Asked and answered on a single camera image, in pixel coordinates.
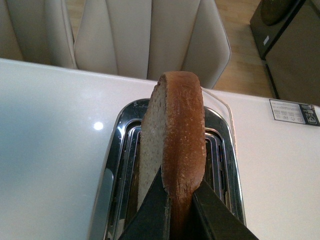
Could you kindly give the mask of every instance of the cream leather chair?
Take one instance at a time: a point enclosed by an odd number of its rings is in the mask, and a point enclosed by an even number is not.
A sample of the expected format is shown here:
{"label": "cream leather chair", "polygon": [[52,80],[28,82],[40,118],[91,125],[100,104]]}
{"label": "cream leather chair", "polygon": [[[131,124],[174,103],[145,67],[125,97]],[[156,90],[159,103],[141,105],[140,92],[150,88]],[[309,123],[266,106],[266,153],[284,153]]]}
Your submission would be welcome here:
{"label": "cream leather chair", "polygon": [[212,88],[231,51],[214,0],[87,0],[74,53],[79,69],[150,80],[190,71]]}
{"label": "cream leather chair", "polygon": [[0,0],[0,58],[76,68],[65,0]]}

